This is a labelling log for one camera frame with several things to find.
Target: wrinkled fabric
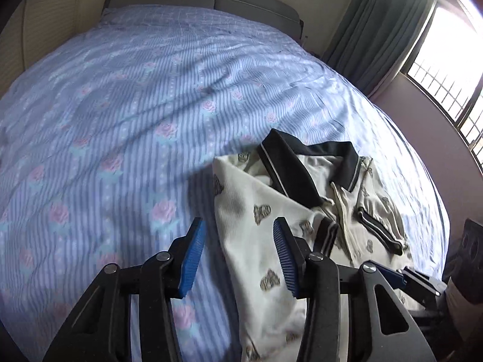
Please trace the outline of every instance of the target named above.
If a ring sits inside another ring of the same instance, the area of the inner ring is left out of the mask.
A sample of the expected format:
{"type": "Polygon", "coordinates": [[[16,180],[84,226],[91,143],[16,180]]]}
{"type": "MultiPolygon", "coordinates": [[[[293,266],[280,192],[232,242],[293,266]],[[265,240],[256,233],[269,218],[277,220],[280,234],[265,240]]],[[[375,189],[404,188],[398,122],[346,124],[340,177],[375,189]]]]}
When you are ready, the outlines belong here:
{"type": "MultiPolygon", "coordinates": [[[[426,168],[390,119],[291,38],[189,7],[108,10],[2,98],[0,318],[42,359],[109,262],[139,265],[207,223],[192,291],[173,301],[184,360],[239,360],[238,317],[213,214],[211,162],[277,128],[351,141],[401,213],[416,267],[441,276],[449,237],[426,168]]],[[[137,299],[133,360],[141,358],[137,299]]]]}
{"type": "MultiPolygon", "coordinates": [[[[414,267],[402,220],[381,189],[371,158],[359,158],[352,149],[349,151],[355,159],[340,156],[347,143],[331,142],[333,152],[328,147],[295,148],[281,135],[272,130],[251,153],[217,157],[212,165],[214,186],[218,187],[214,197],[216,227],[235,292],[240,343],[245,350],[241,362],[257,358],[297,360],[298,349],[291,343],[296,341],[300,346],[307,300],[293,298],[292,291],[298,288],[297,276],[292,273],[296,269],[287,268],[293,258],[289,260],[283,248],[287,241],[283,242],[282,227],[276,227],[279,217],[313,251],[322,250],[322,246],[316,248],[320,233],[335,230],[330,258],[338,265],[359,268],[373,260],[393,270],[414,267]],[[369,229],[353,215],[360,209],[375,227],[369,229]],[[398,254],[387,249],[388,239],[403,246],[398,254]]],[[[406,309],[418,309],[418,303],[402,291],[394,292],[406,309]]],[[[340,327],[348,328],[344,313],[341,309],[340,327]]],[[[343,348],[339,358],[347,360],[343,348]]]]}

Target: pink wall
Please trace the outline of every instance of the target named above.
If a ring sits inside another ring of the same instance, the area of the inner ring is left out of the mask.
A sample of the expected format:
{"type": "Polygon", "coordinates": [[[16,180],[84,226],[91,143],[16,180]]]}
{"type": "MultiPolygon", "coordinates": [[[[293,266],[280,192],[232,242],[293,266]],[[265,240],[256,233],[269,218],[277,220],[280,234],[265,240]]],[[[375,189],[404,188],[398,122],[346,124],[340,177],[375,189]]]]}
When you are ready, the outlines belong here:
{"type": "Polygon", "coordinates": [[[467,218],[483,221],[483,176],[463,139],[434,103],[399,73],[375,100],[418,152],[461,236],[467,218]]]}

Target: metal bolt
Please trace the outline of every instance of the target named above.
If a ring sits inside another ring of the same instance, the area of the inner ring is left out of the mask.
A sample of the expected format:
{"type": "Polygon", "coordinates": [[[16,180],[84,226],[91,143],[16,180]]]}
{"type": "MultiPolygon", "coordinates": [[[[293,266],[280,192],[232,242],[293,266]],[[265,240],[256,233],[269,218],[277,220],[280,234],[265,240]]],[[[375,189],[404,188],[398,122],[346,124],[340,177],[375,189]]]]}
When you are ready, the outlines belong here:
{"type": "Polygon", "coordinates": [[[159,252],[156,255],[156,260],[158,261],[168,261],[171,258],[171,255],[169,252],[159,252]]]}
{"type": "Polygon", "coordinates": [[[116,264],[107,264],[105,267],[104,267],[104,272],[107,273],[107,274],[113,274],[114,272],[117,271],[117,265],[116,264]]]}
{"type": "Polygon", "coordinates": [[[374,264],[371,264],[371,263],[364,264],[362,266],[362,269],[364,271],[366,271],[368,274],[373,274],[374,272],[376,272],[376,266],[374,264]]]}
{"type": "Polygon", "coordinates": [[[309,254],[309,260],[312,260],[312,261],[322,261],[324,258],[322,257],[322,255],[320,253],[317,253],[317,252],[313,252],[313,253],[310,253],[309,254]]]}

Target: window frame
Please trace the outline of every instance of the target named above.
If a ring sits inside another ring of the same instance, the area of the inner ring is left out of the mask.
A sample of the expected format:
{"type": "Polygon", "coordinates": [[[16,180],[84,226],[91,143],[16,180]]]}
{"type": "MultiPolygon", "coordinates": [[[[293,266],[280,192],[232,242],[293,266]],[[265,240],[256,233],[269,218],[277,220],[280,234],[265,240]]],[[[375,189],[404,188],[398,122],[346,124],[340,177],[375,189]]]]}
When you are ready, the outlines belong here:
{"type": "Polygon", "coordinates": [[[416,61],[416,58],[419,52],[421,51],[421,48],[424,42],[426,41],[426,37],[433,23],[434,15],[436,13],[437,8],[443,8],[454,14],[457,14],[458,16],[462,16],[464,17],[465,21],[468,22],[468,18],[462,10],[454,7],[453,5],[451,6],[453,7],[453,9],[448,7],[448,4],[442,4],[440,1],[436,2],[433,12],[431,13],[431,16],[429,17],[429,20],[426,24],[426,27],[424,28],[423,32],[421,33],[421,36],[417,40],[415,46],[412,48],[408,58],[406,59],[403,67],[401,68],[401,73],[404,74],[404,76],[406,76],[415,86],[417,86],[436,105],[436,107],[441,111],[441,113],[443,113],[443,115],[453,125],[453,127],[456,129],[456,131],[458,132],[458,134],[460,135],[460,137],[463,139],[464,143],[468,147],[468,150],[472,154],[476,164],[480,168],[480,171],[483,173],[483,165],[476,157],[476,154],[474,153],[473,149],[470,148],[471,143],[468,143],[468,140],[466,139],[465,135],[463,135],[463,133],[461,132],[461,127],[468,119],[469,114],[472,112],[473,108],[475,107],[475,104],[481,94],[481,91],[483,90],[483,73],[481,74],[480,80],[478,81],[478,84],[475,87],[473,95],[469,98],[468,102],[466,103],[465,107],[463,107],[463,110],[461,111],[460,115],[456,120],[454,120],[453,117],[449,115],[449,113],[443,108],[443,105],[440,102],[438,102],[433,95],[431,95],[421,84],[419,84],[413,77],[409,75],[409,70],[411,69],[412,65],[416,61]]]}

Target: pink rose pattern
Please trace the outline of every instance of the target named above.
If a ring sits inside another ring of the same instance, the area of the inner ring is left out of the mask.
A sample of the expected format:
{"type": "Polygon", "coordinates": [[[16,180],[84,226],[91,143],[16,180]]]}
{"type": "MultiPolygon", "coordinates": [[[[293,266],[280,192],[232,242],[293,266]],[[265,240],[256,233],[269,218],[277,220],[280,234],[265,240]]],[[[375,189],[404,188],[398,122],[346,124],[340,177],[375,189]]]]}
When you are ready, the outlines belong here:
{"type": "Polygon", "coordinates": [[[3,303],[8,304],[11,300],[11,292],[9,289],[0,290],[0,300],[3,299],[3,303]]]}
{"type": "Polygon", "coordinates": [[[33,254],[31,249],[22,248],[20,250],[20,262],[28,269],[33,268],[33,254]]]}
{"type": "Polygon", "coordinates": [[[101,170],[108,173],[117,172],[122,165],[123,157],[121,154],[106,158],[101,162],[101,170]]]}
{"type": "Polygon", "coordinates": [[[54,305],[52,306],[52,313],[57,321],[64,321],[71,310],[72,307],[67,303],[54,302],[54,305]]]}
{"type": "Polygon", "coordinates": [[[195,309],[186,304],[178,304],[173,306],[173,318],[176,329],[190,329],[196,320],[195,309]]]}
{"type": "Polygon", "coordinates": [[[204,86],[196,86],[196,90],[199,91],[200,93],[202,94],[208,94],[210,92],[210,90],[204,86]]]}
{"type": "Polygon", "coordinates": [[[108,106],[109,106],[108,101],[102,101],[102,102],[98,103],[97,110],[102,111],[102,110],[106,109],[108,106]]]}
{"type": "Polygon", "coordinates": [[[307,133],[304,133],[302,135],[302,139],[301,139],[302,143],[304,143],[306,146],[310,145],[310,139],[309,139],[309,136],[307,133]]]}
{"type": "Polygon", "coordinates": [[[44,173],[44,168],[43,164],[40,166],[37,166],[35,169],[33,169],[30,174],[28,175],[28,180],[33,183],[37,183],[42,181],[43,179],[43,173],[44,173]]]}
{"type": "Polygon", "coordinates": [[[214,113],[216,111],[216,104],[213,101],[204,101],[201,103],[201,108],[208,113],[214,113]]]}
{"type": "Polygon", "coordinates": [[[274,122],[277,122],[277,115],[273,112],[273,111],[270,111],[268,114],[267,114],[267,122],[268,123],[274,123],[274,122]]]}
{"type": "Polygon", "coordinates": [[[151,210],[153,221],[166,224],[172,221],[176,212],[176,204],[173,201],[163,200],[156,203],[151,210]]]}
{"type": "Polygon", "coordinates": [[[69,209],[62,203],[54,203],[50,207],[49,220],[52,223],[64,225],[69,221],[69,209]]]}
{"type": "Polygon", "coordinates": [[[241,101],[243,99],[243,94],[236,90],[231,93],[231,96],[233,96],[236,100],[241,101]]]}
{"type": "Polygon", "coordinates": [[[240,141],[243,145],[246,145],[246,144],[252,144],[254,143],[255,139],[253,138],[253,136],[250,136],[250,135],[243,135],[241,138],[240,138],[240,141]]]}
{"type": "Polygon", "coordinates": [[[81,89],[81,94],[82,95],[89,95],[91,93],[92,89],[90,87],[83,87],[81,89]]]}
{"type": "Polygon", "coordinates": [[[76,148],[84,148],[89,144],[89,138],[79,138],[73,141],[72,146],[76,148]]]}
{"type": "Polygon", "coordinates": [[[61,131],[67,131],[69,128],[71,128],[71,125],[70,124],[61,124],[61,125],[59,125],[59,129],[61,131]]]}
{"type": "Polygon", "coordinates": [[[156,136],[161,136],[163,138],[169,139],[176,135],[178,127],[172,122],[163,122],[158,125],[155,130],[156,136]]]}
{"type": "Polygon", "coordinates": [[[2,217],[0,218],[0,237],[2,236],[4,231],[7,231],[8,225],[8,212],[7,210],[3,211],[2,217]]]}

